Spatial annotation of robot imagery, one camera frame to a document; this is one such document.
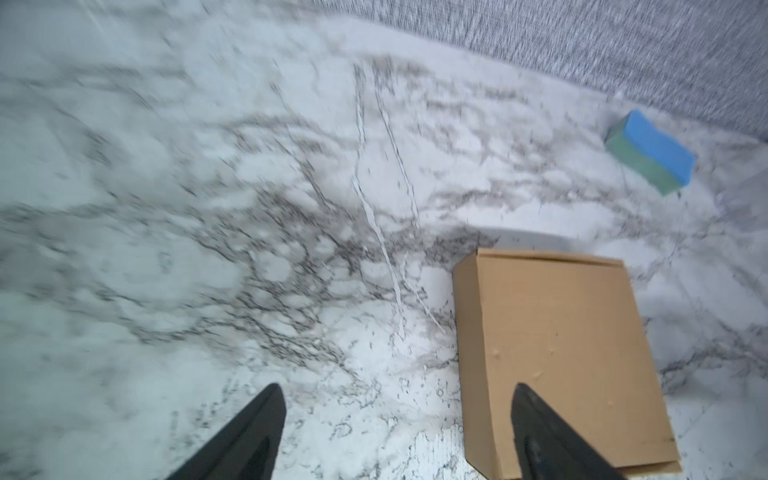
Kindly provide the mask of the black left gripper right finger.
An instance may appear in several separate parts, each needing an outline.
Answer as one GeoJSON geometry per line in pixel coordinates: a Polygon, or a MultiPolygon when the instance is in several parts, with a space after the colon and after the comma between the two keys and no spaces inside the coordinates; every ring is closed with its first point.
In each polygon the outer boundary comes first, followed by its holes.
{"type": "Polygon", "coordinates": [[[511,424],[524,480],[624,480],[525,383],[515,386],[511,424]]]}

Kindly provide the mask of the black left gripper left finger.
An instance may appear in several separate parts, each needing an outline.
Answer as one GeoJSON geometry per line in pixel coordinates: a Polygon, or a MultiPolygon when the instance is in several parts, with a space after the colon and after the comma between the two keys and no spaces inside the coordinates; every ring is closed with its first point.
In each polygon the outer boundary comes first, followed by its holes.
{"type": "Polygon", "coordinates": [[[286,420],[281,387],[265,387],[169,480],[269,480],[286,420]]]}

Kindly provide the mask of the brown cardboard box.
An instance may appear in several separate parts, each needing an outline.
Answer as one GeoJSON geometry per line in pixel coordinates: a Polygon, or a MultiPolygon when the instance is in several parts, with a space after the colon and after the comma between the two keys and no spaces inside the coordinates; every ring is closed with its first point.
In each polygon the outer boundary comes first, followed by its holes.
{"type": "Polygon", "coordinates": [[[628,272],[615,259],[481,248],[453,271],[467,462],[521,475],[510,413],[529,385],[628,475],[681,471],[681,456],[628,272]]]}

